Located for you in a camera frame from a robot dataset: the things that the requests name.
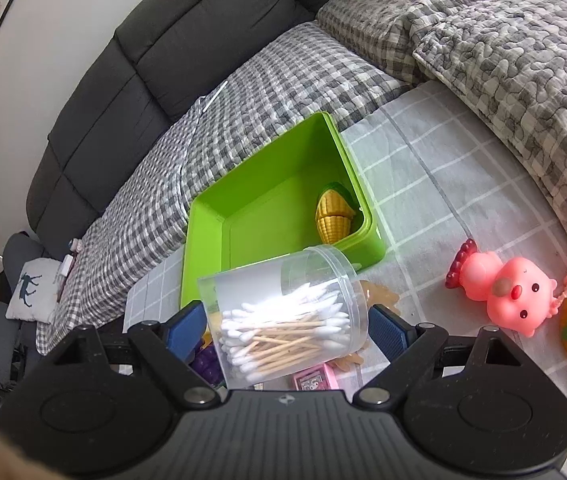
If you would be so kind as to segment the purple toy grapes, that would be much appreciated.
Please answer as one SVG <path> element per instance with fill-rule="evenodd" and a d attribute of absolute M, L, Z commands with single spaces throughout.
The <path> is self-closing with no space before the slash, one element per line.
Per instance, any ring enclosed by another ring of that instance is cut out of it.
<path fill-rule="evenodd" d="M 190 367 L 212 387 L 225 384 L 223 371 L 214 344 L 200 346 L 194 354 Z"/>

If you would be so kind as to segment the clear cotton swab jar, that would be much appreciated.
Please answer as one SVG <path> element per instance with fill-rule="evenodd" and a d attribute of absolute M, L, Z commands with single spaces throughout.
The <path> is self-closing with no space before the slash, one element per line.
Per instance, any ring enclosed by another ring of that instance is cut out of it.
<path fill-rule="evenodd" d="M 230 390 L 344 358 L 368 338 L 364 289 L 330 245 L 199 278 L 198 289 Z"/>

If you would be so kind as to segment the pink rubber chick toy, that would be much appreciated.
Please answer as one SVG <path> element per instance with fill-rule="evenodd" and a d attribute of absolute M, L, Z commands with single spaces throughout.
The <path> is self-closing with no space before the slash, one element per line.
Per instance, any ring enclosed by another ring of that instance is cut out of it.
<path fill-rule="evenodd" d="M 462 288 L 470 300 L 485 304 L 493 324 L 527 338 L 557 315 L 567 299 L 567 276 L 563 291 L 556 295 L 558 282 L 533 261 L 523 257 L 501 260 L 496 252 L 482 252 L 472 238 L 459 247 L 444 285 Z"/>

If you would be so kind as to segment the tan octopus toy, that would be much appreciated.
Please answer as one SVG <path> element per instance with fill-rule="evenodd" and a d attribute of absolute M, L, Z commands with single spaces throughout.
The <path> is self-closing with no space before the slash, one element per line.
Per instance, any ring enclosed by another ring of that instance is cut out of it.
<path fill-rule="evenodd" d="M 382 306 L 396 315 L 401 314 L 401 311 L 398 310 L 397 307 L 399 301 L 398 294 L 395 294 L 395 292 L 392 292 L 390 288 L 384 285 L 372 283 L 367 280 L 361 280 L 359 282 L 361 283 L 368 309 L 378 304 L 378 306 Z"/>

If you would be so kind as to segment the pink card box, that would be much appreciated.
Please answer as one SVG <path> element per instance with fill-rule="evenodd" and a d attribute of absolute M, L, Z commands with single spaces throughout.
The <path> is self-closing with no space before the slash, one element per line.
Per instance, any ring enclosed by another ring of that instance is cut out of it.
<path fill-rule="evenodd" d="M 293 375 L 294 387 L 299 391 L 339 390 L 332 367 L 323 363 Z"/>

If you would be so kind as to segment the white printed pillow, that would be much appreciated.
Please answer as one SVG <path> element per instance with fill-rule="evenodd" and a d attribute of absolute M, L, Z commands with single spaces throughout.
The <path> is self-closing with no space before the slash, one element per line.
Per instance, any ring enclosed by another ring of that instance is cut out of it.
<path fill-rule="evenodd" d="M 8 320 L 52 322 L 58 302 L 57 276 L 61 263 L 37 258 L 25 263 L 6 311 Z"/>

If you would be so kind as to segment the yellow toy corn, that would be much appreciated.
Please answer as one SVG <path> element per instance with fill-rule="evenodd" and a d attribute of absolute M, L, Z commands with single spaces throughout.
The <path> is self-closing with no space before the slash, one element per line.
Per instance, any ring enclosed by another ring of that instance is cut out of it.
<path fill-rule="evenodd" d="M 358 206 L 349 190 L 339 182 L 329 183 L 318 197 L 315 226 L 323 244 L 334 245 L 351 234 Z"/>

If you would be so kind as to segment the white grid cloth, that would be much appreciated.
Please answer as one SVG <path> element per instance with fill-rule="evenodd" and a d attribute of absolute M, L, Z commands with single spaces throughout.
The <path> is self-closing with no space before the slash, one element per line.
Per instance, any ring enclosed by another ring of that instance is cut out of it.
<path fill-rule="evenodd" d="M 452 335 L 473 336 L 489 322 L 484 304 L 468 300 L 461 288 L 444 287 L 451 260 L 469 237 L 503 260 L 534 261 L 557 280 L 559 294 L 567 234 L 515 156 L 443 84 L 421 84 L 341 138 L 387 245 L 383 260 L 359 276 L 398 294 L 398 311 L 408 323 L 427 321 Z M 128 293 L 124 332 L 177 312 L 183 252 L 177 249 Z M 560 332 L 557 315 L 533 338 L 509 334 L 567 396 Z"/>

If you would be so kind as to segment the green plastic biscuit box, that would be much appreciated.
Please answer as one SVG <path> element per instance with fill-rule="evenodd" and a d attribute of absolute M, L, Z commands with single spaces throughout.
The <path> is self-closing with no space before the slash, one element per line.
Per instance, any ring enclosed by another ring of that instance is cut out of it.
<path fill-rule="evenodd" d="M 199 278 L 319 244 L 315 210 L 331 183 L 357 205 L 338 243 L 356 269 L 387 251 L 351 157 L 329 114 L 308 117 L 201 193 L 189 212 L 180 303 L 199 298 Z"/>

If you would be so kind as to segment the grey checkered quilt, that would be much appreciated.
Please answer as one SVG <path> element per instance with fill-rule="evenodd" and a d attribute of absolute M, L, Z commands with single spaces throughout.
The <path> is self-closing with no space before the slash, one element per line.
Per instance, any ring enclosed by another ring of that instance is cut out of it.
<path fill-rule="evenodd" d="M 84 234 L 52 322 L 49 352 L 75 326 L 104 325 L 127 292 L 184 244 L 190 206 L 244 159 L 319 110 L 340 128 L 429 78 L 413 50 L 441 18 L 480 0 L 330 0 L 203 94 L 166 131 Z"/>

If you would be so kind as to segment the grey patterned blanket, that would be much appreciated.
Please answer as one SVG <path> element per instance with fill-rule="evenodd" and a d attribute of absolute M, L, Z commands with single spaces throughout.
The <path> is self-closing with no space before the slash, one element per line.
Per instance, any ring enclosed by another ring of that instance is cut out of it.
<path fill-rule="evenodd" d="M 567 0 L 469 3 L 413 56 L 512 151 L 567 231 Z"/>

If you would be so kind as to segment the dark grey sofa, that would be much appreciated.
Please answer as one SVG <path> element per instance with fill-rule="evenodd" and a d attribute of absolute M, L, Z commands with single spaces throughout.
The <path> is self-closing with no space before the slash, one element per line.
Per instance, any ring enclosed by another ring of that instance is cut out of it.
<path fill-rule="evenodd" d="M 4 248 L 0 312 L 22 266 L 61 257 L 199 96 L 327 1 L 142 0 L 50 130 L 26 196 L 29 229 Z"/>

